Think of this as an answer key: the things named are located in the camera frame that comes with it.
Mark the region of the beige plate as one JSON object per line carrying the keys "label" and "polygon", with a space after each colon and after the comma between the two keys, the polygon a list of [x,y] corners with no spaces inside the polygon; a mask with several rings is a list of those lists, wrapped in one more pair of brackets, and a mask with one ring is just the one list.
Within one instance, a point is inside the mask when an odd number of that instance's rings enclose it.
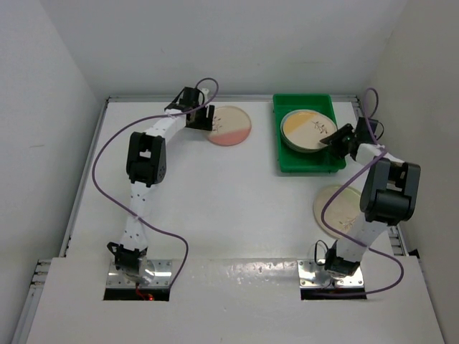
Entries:
{"label": "beige plate", "polygon": [[250,116],[240,107],[226,105],[215,109],[207,140],[219,146],[234,146],[246,140],[251,130]]}
{"label": "beige plate", "polygon": [[320,142],[325,136],[309,126],[300,126],[292,130],[282,127],[281,137],[289,148],[300,153],[315,153],[326,147]]}
{"label": "beige plate", "polygon": [[280,133],[288,147],[312,153],[326,147],[321,142],[337,131],[335,122],[315,110],[294,110],[281,121]]}
{"label": "beige plate", "polygon": [[[318,191],[313,201],[313,215],[317,224],[329,236],[339,239],[341,236],[331,231],[321,220],[321,212],[326,202],[339,190],[341,185],[325,186]],[[343,190],[327,208],[326,222],[334,229],[348,234],[357,216],[360,214],[359,201],[361,193],[355,188],[348,187]]]}

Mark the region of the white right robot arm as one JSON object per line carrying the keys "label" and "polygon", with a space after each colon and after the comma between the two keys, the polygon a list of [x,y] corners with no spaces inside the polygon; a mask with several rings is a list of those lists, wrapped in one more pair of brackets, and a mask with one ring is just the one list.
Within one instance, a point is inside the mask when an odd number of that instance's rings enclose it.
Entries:
{"label": "white right robot arm", "polygon": [[349,232],[341,234],[326,252],[323,268],[337,277],[354,275],[379,236],[366,223],[396,226],[411,219],[415,211],[421,167],[395,158],[378,144],[377,126],[377,120],[360,117],[356,127],[346,124],[321,140],[334,158],[350,156],[368,173],[359,200],[360,214]]}

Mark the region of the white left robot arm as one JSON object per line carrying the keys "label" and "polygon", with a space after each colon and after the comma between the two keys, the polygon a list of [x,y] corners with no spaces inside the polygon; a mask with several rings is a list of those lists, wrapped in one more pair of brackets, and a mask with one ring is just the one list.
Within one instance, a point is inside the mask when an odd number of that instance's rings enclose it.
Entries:
{"label": "white left robot arm", "polygon": [[110,243],[115,268],[136,284],[147,285],[155,270],[146,254],[147,226],[140,221],[146,215],[147,200],[166,175],[166,145],[182,129],[210,131],[214,106],[207,105],[209,90],[185,87],[165,107],[166,116],[142,132],[131,134],[128,146],[126,173],[131,183],[129,209],[135,214],[126,220],[119,243]]}

